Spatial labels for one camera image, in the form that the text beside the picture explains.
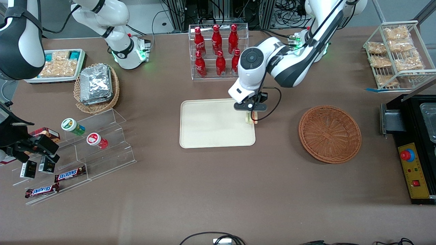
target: brown wicker basket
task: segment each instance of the brown wicker basket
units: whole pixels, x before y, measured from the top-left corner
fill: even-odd
[[[359,126],[345,111],[321,105],[301,117],[298,134],[303,147],[316,159],[326,163],[344,163],[360,149]]]
[[[100,112],[107,111],[115,106],[119,97],[119,81],[112,67],[110,67],[110,71],[111,71],[112,91],[113,91],[112,100],[104,103],[94,104],[94,105],[84,105],[83,103],[81,103],[80,102],[80,76],[79,76],[77,77],[76,82],[74,83],[74,92],[73,92],[74,98],[78,101],[78,103],[76,104],[77,108],[79,108],[81,111],[86,113],[98,114]]]

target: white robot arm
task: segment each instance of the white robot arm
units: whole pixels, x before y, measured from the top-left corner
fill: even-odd
[[[150,41],[130,37],[123,29],[129,22],[126,5],[118,0],[75,0],[73,17],[101,35],[124,69],[147,61]],[[0,24],[0,78],[36,77],[44,67],[41,42],[40,0],[8,0],[5,23]]]
[[[312,30],[305,31],[303,47],[292,50],[276,37],[270,37],[241,53],[238,64],[239,78],[229,89],[229,95],[237,102],[235,109],[264,111],[253,105],[259,103],[263,79],[268,72],[284,88],[301,83],[317,58],[322,56],[328,41],[344,19],[344,6],[359,0],[308,0],[310,14],[314,18]]]

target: snickers bar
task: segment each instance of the snickers bar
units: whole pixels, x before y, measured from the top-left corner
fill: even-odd
[[[85,174],[86,173],[86,166],[83,165],[80,168],[76,168],[74,170],[68,171],[66,173],[60,174],[60,175],[55,175],[54,176],[54,182],[57,183],[59,181],[62,180],[66,180],[69,178],[73,178],[75,176],[81,175],[81,174]]]
[[[26,191],[26,195],[24,197],[30,198],[30,197],[34,197],[37,195],[45,195],[45,194],[48,194],[50,192],[58,192],[58,191],[59,191],[59,184],[56,183],[54,185],[49,185],[49,186],[38,188],[38,189],[28,189]]]

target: red emergency stop button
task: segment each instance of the red emergency stop button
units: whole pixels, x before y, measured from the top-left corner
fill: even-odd
[[[413,162],[415,160],[415,153],[412,149],[406,149],[400,153],[400,158],[404,161]]]

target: aluminum foil package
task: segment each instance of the aluminum foil package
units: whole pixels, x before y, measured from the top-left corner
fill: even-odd
[[[93,105],[110,101],[112,97],[112,77],[108,65],[98,64],[80,72],[80,102]]]

